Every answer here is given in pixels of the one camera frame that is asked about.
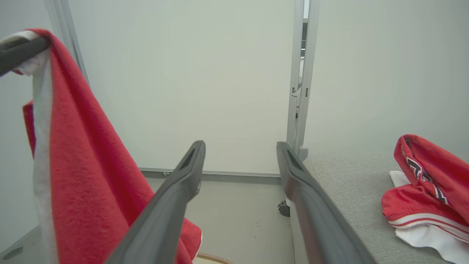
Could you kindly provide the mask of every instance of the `red cloth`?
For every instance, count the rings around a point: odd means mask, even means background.
[[[469,165],[415,135],[399,138],[394,157],[411,184],[383,195],[389,223],[397,228],[435,224],[469,240]]]
[[[101,264],[118,245],[154,192],[114,131],[67,49],[49,31],[31,31],[48,37],[52,42],[51,71],[44,72],[52,78],[52,98],[51,102],[45,100],[39,104],[52,104],[49,142],[39,142],[33,129],[35,124],[47,122],[37,120],[44,115],[33,118],[33,113],[36,113],[33,106],[27,104],[23,108],[33,153],[38,155],[35,150],[42,146],[49,148],[50,206],[57,252],[57,256],[51,258],[64,264]],[[34,173],[34,177],[42,173],[36,170],[36,164]],[[176,263],[192,263],[200,247],[201,234],[200,228],[184,219]]]

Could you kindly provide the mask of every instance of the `gray fabric surface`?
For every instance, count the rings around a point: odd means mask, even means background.
[[[379,264],[447,263],[432,248],[414,248],[394,235],[381,197],[400,171],[392,155],[313,155],[304,162]]]

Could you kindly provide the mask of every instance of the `caster wheel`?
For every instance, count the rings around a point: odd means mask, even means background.
[[[277,207],[281,215],[290,217],[290,207],[287,206],[286,201],[282,201]]]

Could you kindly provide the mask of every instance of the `gray floor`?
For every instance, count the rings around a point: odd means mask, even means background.
[[[163,183],[163,179],[148,181],[153,190]],[[290,218],[277,211],[284,199],[276,184],[202,181],[186,218],[202,229],[201,252],[234,264],[294,264]],[[21,255],[0,263],[46,263],[38,230],[22,244]]]

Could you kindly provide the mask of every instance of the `white wall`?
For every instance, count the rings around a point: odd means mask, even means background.
[[[469,1],[323,0],[304,145],[392,157],[420,135],[469,157]]]
[[[26,28],[52,30],[42,0],[0,1],[0,38]],[[38,225],[32,155],[22,106],[32,100],[32,78],[0,77],[0,252]]]
[[[278,173],[294,1],[70,0],[90,85],[140,167]]]

